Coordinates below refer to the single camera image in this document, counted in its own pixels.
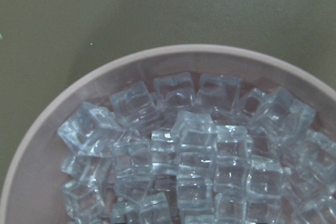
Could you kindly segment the pink bowl of ice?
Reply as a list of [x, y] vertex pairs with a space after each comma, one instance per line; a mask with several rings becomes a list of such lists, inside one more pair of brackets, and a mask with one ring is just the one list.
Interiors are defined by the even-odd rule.
[[120, 58], [31, 126], [1, 223], [335, 223], [335, 91], [233, 47]]

